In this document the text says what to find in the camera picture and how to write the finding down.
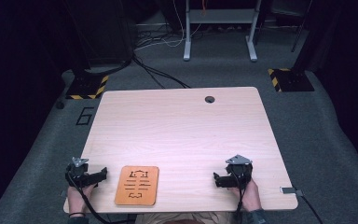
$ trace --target orange card with symbols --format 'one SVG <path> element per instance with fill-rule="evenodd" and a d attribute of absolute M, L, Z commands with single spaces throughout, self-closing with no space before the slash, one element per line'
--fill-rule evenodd
<path fill-rule="evenodd" d="M 118 205 L 153 205 L 158 183 L 157 166 L 124 166 L 116 192 Z"/>

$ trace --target grommet hole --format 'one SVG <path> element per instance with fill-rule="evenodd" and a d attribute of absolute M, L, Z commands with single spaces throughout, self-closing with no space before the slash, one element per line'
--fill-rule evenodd
<path fill-rule="evenodd" d="M 205 102 L 208 103 L 208 104 L 213 103 L 214 102 L 214 97 L 212 97 L 212 96 L 205 97 Z"/>

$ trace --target leg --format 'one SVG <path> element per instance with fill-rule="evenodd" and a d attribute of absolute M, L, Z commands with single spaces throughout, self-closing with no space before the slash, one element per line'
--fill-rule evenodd
<path fill-rule="evenodd" d="M 248 46 L 251 62 L 257 62 L 257 56 L 255 54 L 255 45 L 254 45 L 253 39 L 255 36 L 255 26 L 257 24 L 258 13 L 260 11 L 260 4 L 261 4 L 261 0 L 257 0 L 256 6 L 255 6 L 255 12 L 253 15 L 251 33 L 246 36 L 246 44 Z"/>
<path fill-rule="evenodd" d="M 190 3 L 186 0 L 186 44 L 185 44 L 185 55 L 183 60 L 190 60 L 191 51 L 191 36 L 190 36 Z"/>

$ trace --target table top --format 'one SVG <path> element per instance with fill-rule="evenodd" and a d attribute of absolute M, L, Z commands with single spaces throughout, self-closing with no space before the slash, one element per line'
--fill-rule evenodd
<path fill-rule="evenodd" d="M 253 87 L 107 91 L 81 158 L 90 174 L 108 170 L 90 200 L 99 213 L 200 212 L 236 210 L 238 199 L 215 185 L 213 172 L 227 175 L 226 160 L 237 154 L 253 161 L 265 210 L 297 207 L 295 194 L 280 192 L 291 182 Z M 159 168 L 154 205 L 115 204 L 124 166 Z"/>

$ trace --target hand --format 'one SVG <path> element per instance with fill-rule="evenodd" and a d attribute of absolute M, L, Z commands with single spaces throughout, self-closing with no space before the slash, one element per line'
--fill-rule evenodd
<path fill-rule="evenodd" d="M 92 190 L 94 189 L 96 184 L 86 186 L 83 188 L 84 195 L 87 196 L 88 199 L 91 197 Z M 75 187 L 68 187 L 68 204 L 69 204 L 69 214 L 73 213 L 84 213 L 86 208 L 86 203 L 81 197 L 79 191 Z M 81 214 L 73 214 L 71 217 L 83 217 Z"/>
<path fill-rule="evenodd" d="M 240 190 L 238 188 L 229 188 L 238 198 L 240 198 Z M 245 194 L 242 198 L 242 206 L 247 212 L 261 209 L 260 196 L 258 194 L 258 186 L 253 179 L 246 186 Z"/>

